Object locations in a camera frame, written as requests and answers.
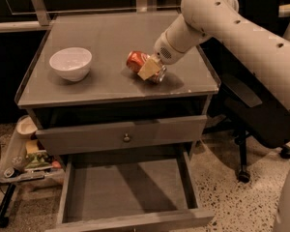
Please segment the caster wheel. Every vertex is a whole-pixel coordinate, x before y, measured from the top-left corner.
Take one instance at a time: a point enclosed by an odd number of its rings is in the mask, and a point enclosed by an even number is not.
[[[0,228],[5,228],[7,227],[9,224],[9,218],[8,217],[3,217],[1,220],[0,220]]]
[[[290,147],[288,145],[283,145],[281,147],[280,157],[283,159],[290,159]]]
[[[238,176],[238,180],[243,183],[248,183],[250,181],[250,175],[247,172],[241,170]]]

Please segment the office chair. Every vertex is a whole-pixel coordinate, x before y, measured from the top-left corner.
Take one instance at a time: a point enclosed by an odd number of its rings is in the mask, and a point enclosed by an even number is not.
[[[239,0],[239,13],[250,21],[278,33],[279,0]],[[202,48],[221,80],[221,87],[213,97],[210,117],[225,115],[226,119],[204,132],[235,130],[235,143],[240,148],[241,169],[238,179],[249,182],[247,172],[247,141],[255,137],[267,148],[281,147],[280,155],[290,159],[290,113],[247,70],[233,54],[215,39],[203,43]]]

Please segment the drawer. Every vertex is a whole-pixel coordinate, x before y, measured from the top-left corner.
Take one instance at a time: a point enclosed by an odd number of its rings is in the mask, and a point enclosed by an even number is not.
[[[206,115],[38,130],[51,155],[67,155],[170,143],[200,138]]]
[[[183,144],[70,155],[56,228],[168,231],[204,226]]]

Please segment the red can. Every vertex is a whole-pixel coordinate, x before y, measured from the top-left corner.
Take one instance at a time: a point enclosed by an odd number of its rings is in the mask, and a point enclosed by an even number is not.
[[[141,52],[141,51],[132,51],[128,55],[127,67],[132,70],[134,73],[138,73],[141,70],[142,66],[145,64],[146,60],[150,55]],[[162,66],[161,70],[149,77],[148,79],[155,83],[162,82],[166,72],[166,67]]]

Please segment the terrazzo floor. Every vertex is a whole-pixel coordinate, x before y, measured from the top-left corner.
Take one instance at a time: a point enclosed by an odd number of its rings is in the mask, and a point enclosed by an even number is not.
[[[14,126],[0,125],[3,157]],[[230,130],[205,134],[192,150],[190,163],[202,205],[214,211],[215,216],[206,227],[172,232],[272,231],[290,159],[282,159],[279,149],[266,149],[250,137],[247,140],[247,161],[251,180],[248,184],[239,183],[236,179],[239,153],[233,139]],[[29,191],[28,183],[16,188],[7,212],[9,226],[0,231],[38,232],[54,227],[61,186],[42,184],[36,187]],[[1,185],[1,189],[5,191],[6,186]]]

